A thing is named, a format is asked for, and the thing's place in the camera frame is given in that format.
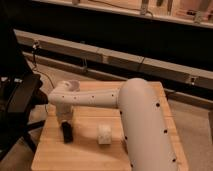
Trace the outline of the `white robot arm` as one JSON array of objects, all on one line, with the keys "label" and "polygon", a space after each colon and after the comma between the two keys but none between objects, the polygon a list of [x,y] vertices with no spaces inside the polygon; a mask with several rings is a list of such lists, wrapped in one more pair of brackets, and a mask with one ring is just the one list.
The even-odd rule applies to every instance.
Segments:
[{"label": "white robot arm", "polygon": [[132,171],[178,171],[160,101],[144,79],[132,78],[118,88],[72,91],[62,81],[48,95],[51,104],[118,109]]}]

